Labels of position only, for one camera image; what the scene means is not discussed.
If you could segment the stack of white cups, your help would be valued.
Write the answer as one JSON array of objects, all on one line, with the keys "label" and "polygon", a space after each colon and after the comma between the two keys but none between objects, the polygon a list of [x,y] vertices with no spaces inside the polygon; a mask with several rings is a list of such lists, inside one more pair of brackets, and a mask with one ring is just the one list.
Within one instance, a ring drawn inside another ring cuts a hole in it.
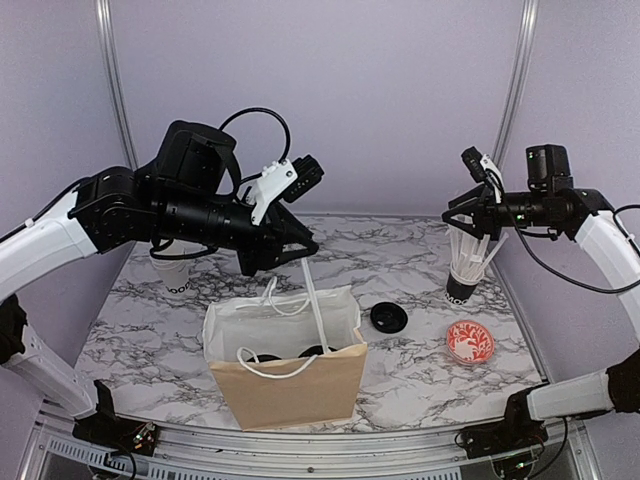
[{"label": "stack of white cups", "polygon": [[151,264],[171,295],[181,295],[190,289],[189,263],[182,259],[184,250],[161,252],[164,256],[177,256],[178,260],[151,258]]}]

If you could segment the black coffee cup lid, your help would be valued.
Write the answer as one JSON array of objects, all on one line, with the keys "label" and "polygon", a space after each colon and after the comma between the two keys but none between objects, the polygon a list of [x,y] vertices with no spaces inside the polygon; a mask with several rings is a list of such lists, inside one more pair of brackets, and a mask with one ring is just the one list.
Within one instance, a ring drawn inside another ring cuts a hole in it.
[{"label": "black coffee cup lid", "polygon": [[300,358],[306,358],[306,357],[323,355],[325,353],[326,353],[326,351],[325,351],[325,349],[323,348],[322,345],[314,345],[314,346],[311,346],[311,347],[307,348],[306,350],[304,350],[299,355],[299,357]]}]

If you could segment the single white straw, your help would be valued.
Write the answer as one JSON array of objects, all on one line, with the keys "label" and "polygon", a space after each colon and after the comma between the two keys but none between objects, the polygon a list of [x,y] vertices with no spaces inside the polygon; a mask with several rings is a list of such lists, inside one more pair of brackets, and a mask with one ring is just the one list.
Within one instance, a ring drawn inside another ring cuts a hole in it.
[{"label": "single white straw", "polygon": [[319,339],[320,339],[322,352],[324,354],[327,354],[329,352],[329,346],[328,346],[327,338],[326,338],[325,331],[324,331],[323,318],[322,318],[322,315],[321,315],[321,311],[320,311],[320,307],[319,307],[319,303],[318,303],[318,299],[317,299],[315,286],[314,286],[314,283],[313,283],[313,280],[312,280],[309,264],[308,264],[308,261],[307,261],[306,258],[302,258],[301,259],[301,267],[302,267],[302,271],[303,271],[303,275],[304,275],[307,294],[308,294],[308,297],[309,297],[309,300],[310,300],[310,303],[311,303],[311,307],[312,307],[312,311],[313,311],[313,315],[314,315],[314,319],[315,319],[315,323],[316,323],[316,327],[317,327],[317,331],[318,331],[318,335],[319,335]]}]

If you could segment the brown paper takeout bag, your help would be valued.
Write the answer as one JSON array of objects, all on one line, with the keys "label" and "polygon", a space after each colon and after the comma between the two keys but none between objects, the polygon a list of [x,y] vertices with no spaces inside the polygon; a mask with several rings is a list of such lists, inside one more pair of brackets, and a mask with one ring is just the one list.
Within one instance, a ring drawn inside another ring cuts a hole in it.
[{"label": "brown paper takeout bag", "polygon": [[[223,398],[244,431],[302,426],[352,417],[368,345],[349,286],[317,291],[329,352],[321,345],[305,292],[232,298],[209,305],[203,350]],[[254,363],[258,354],[280,360]]]}]

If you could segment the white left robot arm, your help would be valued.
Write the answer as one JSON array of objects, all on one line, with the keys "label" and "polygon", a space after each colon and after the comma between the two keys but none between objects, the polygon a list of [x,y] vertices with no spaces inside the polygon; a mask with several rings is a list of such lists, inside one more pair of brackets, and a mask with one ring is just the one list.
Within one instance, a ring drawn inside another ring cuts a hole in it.
[{"label": "white left robot arm", "polygon": [[28,323],[18,294],[80,260],[147,243],[157,260],[184,241],[202,255],[233,251],[251,277],[311,256],[318,246],[289,205],[316,186],[312,156],[281,158],[242,177],[235,139],[176,120],[155,157],[137,169],[111,167],[61,192],[1,240],[1,364],[62,406],[106,445],[125,438],[109,389],[75,371]]}]

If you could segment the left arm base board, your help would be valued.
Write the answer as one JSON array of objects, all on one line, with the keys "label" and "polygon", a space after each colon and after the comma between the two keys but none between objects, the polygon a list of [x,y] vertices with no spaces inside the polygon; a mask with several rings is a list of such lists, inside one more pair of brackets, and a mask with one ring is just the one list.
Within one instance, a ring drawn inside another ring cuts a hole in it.
[{"label": "left arm base board", "polygon": [[160,427],[153,422],[121,417],[76,420],[72,431],[76,439],[144,456],[153,455],[159,433]]}]

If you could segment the right arm base board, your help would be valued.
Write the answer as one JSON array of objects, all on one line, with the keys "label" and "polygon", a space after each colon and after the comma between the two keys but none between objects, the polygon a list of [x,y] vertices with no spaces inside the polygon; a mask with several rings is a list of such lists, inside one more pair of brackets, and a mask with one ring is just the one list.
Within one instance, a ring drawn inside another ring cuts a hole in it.
[{"label": "right arm base board", "polygon": [[458,432],[454,442],[465,450],[468,459],[475,459],[543,445],[547,440],[543,422],[502,419],[465,427]]}]

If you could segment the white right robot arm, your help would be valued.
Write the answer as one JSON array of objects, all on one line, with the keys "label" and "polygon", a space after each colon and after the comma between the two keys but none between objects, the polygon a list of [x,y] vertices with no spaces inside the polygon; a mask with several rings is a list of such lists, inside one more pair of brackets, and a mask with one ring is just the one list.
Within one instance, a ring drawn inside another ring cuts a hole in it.
[{"label": "white right robot arm", "polygon": [[[574,186],[568,154],[560,145],[532,146],[526,150],[528,189],[509,193],[489,156],[470,147],[461,155],[476,186],[453,199],[443,221],[477,239],[495,240],[505,227],[523,239],[524,229],[546,227],[576,243],[607,280],[595,287],[555,270],[543,268],[557,278],[593,294],[605,296],[596,303],[567,295],[555,303],[572,316],[571,325],[587,328],[595,323],[586,317],[612,307],[617,319],[626,317],[625,332],[639,332],[639,252],[618,221],[618,211],[597,190]],[[551,418],[595,417],[614,411],[639,410],[639,355],[600,371],[548,384],[509,397],[495,430],[506,448],[515,448],[535,426]]]}]

